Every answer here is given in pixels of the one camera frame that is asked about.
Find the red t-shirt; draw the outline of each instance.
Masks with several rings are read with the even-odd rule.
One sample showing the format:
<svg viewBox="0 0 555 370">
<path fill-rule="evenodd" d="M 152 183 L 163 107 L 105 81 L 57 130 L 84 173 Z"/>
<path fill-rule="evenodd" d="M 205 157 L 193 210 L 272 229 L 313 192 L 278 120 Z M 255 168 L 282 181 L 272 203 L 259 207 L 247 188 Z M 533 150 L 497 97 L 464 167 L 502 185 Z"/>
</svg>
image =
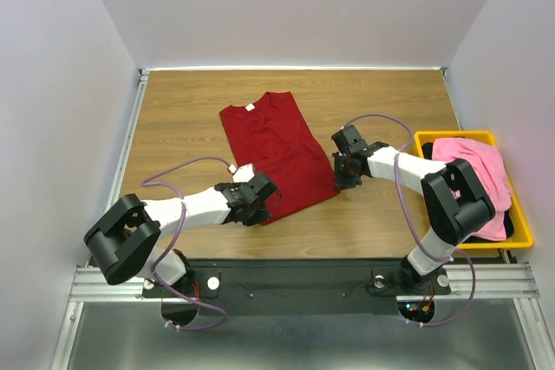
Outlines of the red t-shirt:
<svg viewBox="0 0 555 370">
<path fill-rule="evenodd" d="M 247 107 L 229 106 L 219 115 L 237 164 L 253 163 L 283 195 L 273 208 L 277 197 L 266 202 L 271 218 L 264 224 L 339 193 L 328 156 L 310 133 L 291 92 L 268 92 Z"/>
</svg>

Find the gray wall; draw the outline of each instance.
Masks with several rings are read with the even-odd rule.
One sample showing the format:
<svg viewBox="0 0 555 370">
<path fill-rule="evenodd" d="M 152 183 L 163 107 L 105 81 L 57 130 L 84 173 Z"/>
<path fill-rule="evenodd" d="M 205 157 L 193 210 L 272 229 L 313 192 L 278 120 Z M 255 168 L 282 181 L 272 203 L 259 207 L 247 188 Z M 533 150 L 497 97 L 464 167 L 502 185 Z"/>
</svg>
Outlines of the gray wall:
<svg viewBox="0 0 555 370">
<path fill-rule="evenodd" d="M 555 335 L 555 0 L 487 0 L 447 84 L 465 128 L 492 130 L 536 239 L 530 259 Z"/>
<path fill-rule="evenodd" d="M 103 0 L 143 68 L 448 65 L 485 0 Z"/>
<path fill-rule="evenodd" d="M 0 368 L 49 368 L 136 70 L 101 0 L 2 0 Z"/>
</svg>

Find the yellow container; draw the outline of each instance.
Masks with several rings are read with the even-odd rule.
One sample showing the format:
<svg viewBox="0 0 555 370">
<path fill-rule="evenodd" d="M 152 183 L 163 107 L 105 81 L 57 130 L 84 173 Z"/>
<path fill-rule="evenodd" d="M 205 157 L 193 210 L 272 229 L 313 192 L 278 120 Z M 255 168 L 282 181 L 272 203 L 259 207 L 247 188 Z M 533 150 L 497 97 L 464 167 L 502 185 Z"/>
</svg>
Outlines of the yellow container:
<svg viewBox="0 0 555 370">
<path fill-rule="evenodd" d="M 422 145 L 428 142 L 434 142 L 439 138 L 468 138 L 477 140 L 482 143 L 487 143 L 488 145 L 497 146 L 495 143 L 495 138 L 493 135 L 486 130 L 450 130 L 450 131 L 429 131 L 429 132 L 416 132 L 415 133 L 415 154 L 421 158 L 424 156 L 422 152 Z M 517 194 L 514 192 L 513 185 L 509 180 L 509 186 L 511 187 L 511 193 L 513 194 L 513 204 L 509 209 L 509 216 L 513 221 L 514 234 L 503 242 L 495 243 L 463 243 L 460 248 L 463 250 L 485 250 L 485 249 L 524 249 L 526 247 L 531 247 L 534 243 L 532 238 L 532 233 L 528 228 L 524 214 L 522 213 L 522 208 L 520 208 L 519 199 Z"/>
</svg>

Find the pink towel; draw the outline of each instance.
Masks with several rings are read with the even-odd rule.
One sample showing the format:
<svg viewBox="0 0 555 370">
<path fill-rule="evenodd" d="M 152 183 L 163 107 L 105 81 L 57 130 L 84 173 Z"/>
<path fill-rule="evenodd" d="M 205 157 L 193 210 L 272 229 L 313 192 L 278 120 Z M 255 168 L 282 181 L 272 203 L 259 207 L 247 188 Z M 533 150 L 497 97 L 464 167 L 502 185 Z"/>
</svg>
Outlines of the pink towel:
<svg viewBox="0 0 555 370">
<path fill-rule="evenodd" d="M 505 211 L 511 207 L 512 195 L 503 158 L 497 147 L 472 139 L 441 138 L 434 142 L 432 159 L 443 162 L 465 159 L 472 165 L 495 207 L 493 220 L 476 231 L 474 235 L 494 242 L 506 240 L 503 218 Z"/>
</svg>

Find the wooden tabletop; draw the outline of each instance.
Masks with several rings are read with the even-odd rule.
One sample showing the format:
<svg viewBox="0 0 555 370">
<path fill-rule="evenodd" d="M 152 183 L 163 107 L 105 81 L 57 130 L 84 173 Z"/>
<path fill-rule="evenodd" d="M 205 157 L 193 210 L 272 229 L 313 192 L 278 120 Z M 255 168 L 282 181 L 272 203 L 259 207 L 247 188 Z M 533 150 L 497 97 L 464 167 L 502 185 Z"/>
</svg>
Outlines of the wooden tabletop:
<svg viewBox="0 0 555 370">
<path fill-rule="evenodd" d="M 148 79 L 121 194 L 171 198 L 140 182 L 202 155 L 233 161 L 219 111 L 246 105 L 266 91 L 291 91 L 316 140 L 330 156 L 330 139 L 363 113 L 394 115 L 417 130 L 456 130 L 439 71 L 160 71 Z M 405 131 L 383 119 L 356 123 L 369 143 L 400 146 Z M 225 166 L 203 161 L 166 176 L 184 194 L 228 182 Z M 423 200 L 406 196 L 421 235 L 428 228 Z M 168 240 L 160 242 L 164 246 Z M 414 242 L 392 183 L 364 179 L 362 186 L 267 226 L 214 225 L 185 231 L 176 247 L 189 257 L 402 257 Z"/>
</svg>

